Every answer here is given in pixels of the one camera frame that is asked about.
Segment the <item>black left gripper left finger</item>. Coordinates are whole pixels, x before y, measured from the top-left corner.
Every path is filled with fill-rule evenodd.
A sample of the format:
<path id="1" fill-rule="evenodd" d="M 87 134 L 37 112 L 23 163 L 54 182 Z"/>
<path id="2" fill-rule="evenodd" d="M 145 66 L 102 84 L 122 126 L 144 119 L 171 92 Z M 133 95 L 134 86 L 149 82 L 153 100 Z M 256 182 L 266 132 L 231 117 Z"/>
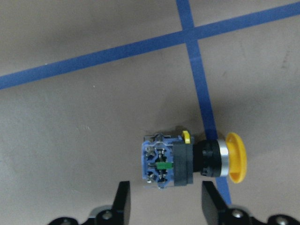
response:
<path id="1" fill-rule="evenodd" d="M 115 224 L 129 224 L 131 214 L 130 181 L 121 181 L 112 204 Z"/>

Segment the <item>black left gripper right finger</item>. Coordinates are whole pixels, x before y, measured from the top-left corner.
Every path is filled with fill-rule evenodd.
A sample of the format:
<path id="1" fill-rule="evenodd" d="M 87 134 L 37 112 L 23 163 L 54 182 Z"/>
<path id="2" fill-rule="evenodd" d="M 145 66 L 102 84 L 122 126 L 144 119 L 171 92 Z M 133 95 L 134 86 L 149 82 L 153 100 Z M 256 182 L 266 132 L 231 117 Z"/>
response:
<path id="1" fill-rule="evenodd" d="M 202 182 L 202 211 L 207 224 L 222 224 L 228 211 L 221 194 L 212 181 Z"/>

